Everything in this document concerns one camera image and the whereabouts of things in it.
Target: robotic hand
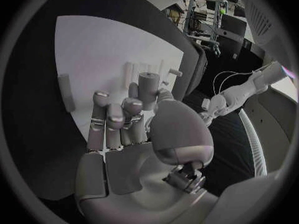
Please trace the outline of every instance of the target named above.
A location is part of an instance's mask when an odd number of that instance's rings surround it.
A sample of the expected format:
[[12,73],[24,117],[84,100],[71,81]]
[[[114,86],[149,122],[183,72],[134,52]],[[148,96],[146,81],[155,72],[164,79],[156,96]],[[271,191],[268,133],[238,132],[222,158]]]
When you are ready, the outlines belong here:
[[254,94],[260,94],[268,89],[268,86],[283,79],[286,76],[278,62],[273,63],[263,71],[254,72],[249,79],[238,86],[232,86],[212,97],[204,99],[200,116],[207,126],[213,119],[224,116],[241,107],[245,101]]

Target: white board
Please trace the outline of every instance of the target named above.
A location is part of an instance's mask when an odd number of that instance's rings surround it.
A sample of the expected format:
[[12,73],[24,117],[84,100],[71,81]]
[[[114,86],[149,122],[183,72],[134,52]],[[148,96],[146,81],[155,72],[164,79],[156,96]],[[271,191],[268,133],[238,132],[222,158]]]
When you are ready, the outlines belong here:
[[111,102],[121,104],[128,96],[128,83],[144,71],[159,73],[172,90],[176,76],[167,74],[170,68],[179,69],[182,57],[181,50],[163,39],[121,22],[91,16],[57,18],[57,73],[69,75],[76,107],[71,115],[86,140],[95,90],[109,92]]

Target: vent grille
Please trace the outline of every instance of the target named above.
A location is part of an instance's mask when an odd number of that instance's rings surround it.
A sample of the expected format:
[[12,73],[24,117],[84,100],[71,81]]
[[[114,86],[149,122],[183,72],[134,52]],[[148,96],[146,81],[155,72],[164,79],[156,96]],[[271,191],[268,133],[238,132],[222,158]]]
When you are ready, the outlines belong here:
[[261,13],[253,4],[251,4],[250,6],[249,13],[251,24],[255,33],[258,36],[264,35],[272,26],[269,19],[263,13]]

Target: white robotic arm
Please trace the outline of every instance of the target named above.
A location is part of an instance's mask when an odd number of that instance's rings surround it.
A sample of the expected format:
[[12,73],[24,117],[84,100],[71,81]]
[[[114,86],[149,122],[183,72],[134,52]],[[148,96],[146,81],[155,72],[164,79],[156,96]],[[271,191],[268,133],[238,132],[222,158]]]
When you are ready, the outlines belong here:
[[224,116],[241,107],[245,101],[254,94],[260,94],[271,85],[286,76],[278,62],[268,66],[263,71],[254,72],[248,80],[238,86],[232,86],[212,97],[211,100],[204,99],[201,112],[207,126],[218,116]]

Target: robotic arm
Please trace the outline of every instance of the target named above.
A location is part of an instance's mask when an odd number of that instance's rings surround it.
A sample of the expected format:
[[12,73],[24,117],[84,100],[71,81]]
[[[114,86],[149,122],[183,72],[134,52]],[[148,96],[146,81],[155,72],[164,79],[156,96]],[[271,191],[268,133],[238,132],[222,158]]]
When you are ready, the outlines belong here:
[[254,72],[249,79],[238,86],[232,86],[212,97],[204,99],[200,113],[207,126],[213,119],[224,116],[241,107],[245,101],[254,94],[260,94],[268,89],[268,86],[283,79],[286,76],[278,62],[273,63],[263,71]]

